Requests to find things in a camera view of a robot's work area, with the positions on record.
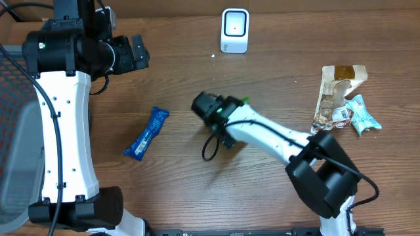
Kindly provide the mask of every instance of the cable clip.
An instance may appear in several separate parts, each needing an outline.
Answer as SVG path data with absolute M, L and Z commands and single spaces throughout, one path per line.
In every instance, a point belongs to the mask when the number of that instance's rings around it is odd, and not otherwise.
M 61 112 L 60 112 L 60 111 L 58 112 L 58 114 L 57 114 L 57 115 L 53 115 L 53 114 L 51 114 L 51 119 L 57 119 L 57 118 L 59 118 L 59 117 L 61 117 Z
M 64 189 L 66 186 L 67 186 L 66 183 L 57 184 L 57 189 Z

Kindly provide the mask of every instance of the blue snack bar wrapper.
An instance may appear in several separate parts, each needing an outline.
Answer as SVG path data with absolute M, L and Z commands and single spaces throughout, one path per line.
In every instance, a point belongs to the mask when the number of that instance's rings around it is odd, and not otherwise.
M 147 150 L 147 147 L 150 145 L 152 139 L 159 134 L 163 126 L 163 122 L 169 116 L 169 111 L 160 109 L 158 107 L 153 107 L 152 116 L 149 120 L 147 127 L 144 129 L 143 133 L 137 138 L 129 148 L 124 151 L 124 154 L 134 157 L 135 159 L 141 161 L 144 153 Z
M 352 125 L 356 128 L 359 136 L 363 130 L 367 128 L 382 128 L 382 126 L 368 113 L 362 95 L 356 95 L 353 99 L 348 100 L 346 108 L 351 109 L 354 113 Z

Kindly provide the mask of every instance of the white device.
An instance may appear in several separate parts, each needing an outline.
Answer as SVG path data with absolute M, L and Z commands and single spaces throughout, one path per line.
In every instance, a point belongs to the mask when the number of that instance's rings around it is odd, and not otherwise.
M 245 9 L 226 9 L 222 14 L 220 49 L 226 53 L 245 53 L 248 48 L 249 13 Z

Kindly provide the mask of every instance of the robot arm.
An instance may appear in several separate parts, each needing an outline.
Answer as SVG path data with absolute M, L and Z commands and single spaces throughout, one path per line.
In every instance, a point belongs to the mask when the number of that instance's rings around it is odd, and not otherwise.
M 224 99 L 202 92 L 194 100 L 192 110 L 215 131 L 226 147 L 232 147 L 236 141 L 247 142 L 284 164 L 299 197 L 321 217 L 323 236 L 350 235 L 346 209 L 354 200 L 360 178 L 327 161 L 316 172 L 310 167 L 319 158 L 314 153 L 319 153 L 357 170 L 331 135 L 319 132 L 311 136 L 290 130 L 231 96 Z M 300 147 L 266 127 L 283 134 Z M 356 228 L 352 219 L 350 228 L 352 231 Z
M 94 1 L 55 0 L 54 19 L 26 37 L 22 53 L 27 72 L 57 113 L 63 179 L 58 199 L 56 134 L 46 98 L 37 90 L 45 174 L 42 197 L 28 207 L 28 214 L 32 223 L 54 226 L 54 212 L 59 209 L 56 228 L 142 236 L 146 222 L 123 208 L 119 187 L 99 187 L 91 158 L 87 115 L 91 82 L 104 75 L 147 68 L 150 59 L 141 36 L 133 37 L 134 50 L 126 36 L 112 37 L 112 17 L 109 7 L 95 11 Z

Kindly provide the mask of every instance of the snack wrapper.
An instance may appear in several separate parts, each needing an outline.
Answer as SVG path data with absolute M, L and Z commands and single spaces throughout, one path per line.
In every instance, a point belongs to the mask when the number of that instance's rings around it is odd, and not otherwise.
M 351 109 L 354 113 L 352 118 L 352 125 L 356 128 L 359 136 L 362 135 L 363 130 L 367 128 L 382 128 L 367 111 L 362 95 L 357 95 L 353 99 L 348 100 L 346 108 Z
M 324 66 L 311 133 L 349 126 L 353 111 L 346 108 L 345 96 L 367 79 L 364 66 Z
M 141 161 L 147 147 L 150 145 L 150 142 L 152 142 L 152 139 L 159 134 L 159 131 L 162 129 L 163 122 L 168 116 L 169 111 L 153 107 L 152 116 L 147 127 L 137 138 L 136 142 L 124 151 L 124 154 Z

